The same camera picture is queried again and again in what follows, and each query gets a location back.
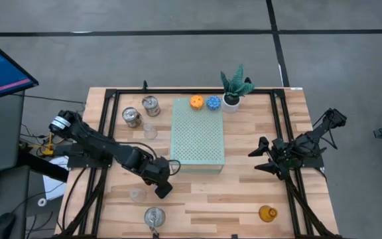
potted plant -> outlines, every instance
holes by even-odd
[[[243,65],[239,65],[237,72],[232,80],[226,78],[223,72],[220,72],[225,94],[222,97],[222,110],[226,113],[233,113],[238,110],[241,103],[241,97],[250,93],[255,88],[251,83],[250,78],[246,78],[243,82]]]

blue ball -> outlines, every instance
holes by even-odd
[[[217,96],[210,96],[209,98],[207,98],[206,105],[207,105],[207,108],[209,108],[209,110],[219,109],[220,104],[221,104],[221,100]]]

green pegboard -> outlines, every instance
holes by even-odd
[[[225,165],[222,121],[221,109],[210,111],[204,106],[194,111],[190,98],[175,99],[170,159],[179,160],[183,165]]]

wooden tabletop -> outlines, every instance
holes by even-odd
[[[97,129],[106,88],[90,88],[84,112],[84,121]],[[295,137],[311,130],[311,122],[302,90],[285,88],[288,112]],[[161,113],[154,118],[146,115],[141,100],[144,94],[122,94],[117,111],[114,137],[116,141],[140,141],[149,144],[158,155],[169,158],[170,125],[173,99],[188,97],[181,94],[155,94]],[[107,135],[111,106],[105,127]],[[277,99],[284,139],[286,128]],[[143,115],[144,121],[153,124],[158,131],[156,139],[144,138],[143,128],[127,127],[121,113],[133,106]],[[238,112],[223,113],[225,166],[217,175],[181,173],[169,178],[174,190],[159,199],[154,187],[144,184],[141,178],[114,163],[108,171],[98,238],[150,238],[149,227],[144,223],[145,211],[157,206],[166,213],[166,222],[158,228],[161,238],[291,238],[293,237],[290,209],[285,183],[270,173],[257,171],[255,165],[267,162],[267,157],[248,157],[257,148],[259,137],[269,141],[277,138],[271,100],[266,94],[252,94],[242,99]],[[68,192],[80,169],[70,171],[62,209]],[[68,205],[66,224],[73,219],[84,203],[89,169],[82,175]],[[308,203],[324,225],[338,233],[330,196],[325,179],[314,169],[302,169]],[[134,203],[129,198],[131,189],[144,189],[147,199]],[[263,205],[278,210],[278,217],[271,223],[263,222],[258,210]],[[300,228],[305,233],[302,211],[297,206]],[[94,208],[88,216],[87,232],[90,232]]]

succulent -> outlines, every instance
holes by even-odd
[[[240,96],[244,96],[255,88],[255,85],[251,83],[249,78],[246,78],[243,82],[243,65],[240,64],[238,70],[235,72],[232,80],[226,78],[223,72],[220,72],[220,78],[222,79],[223,88],[225,89],[226,100],[234,102]]]

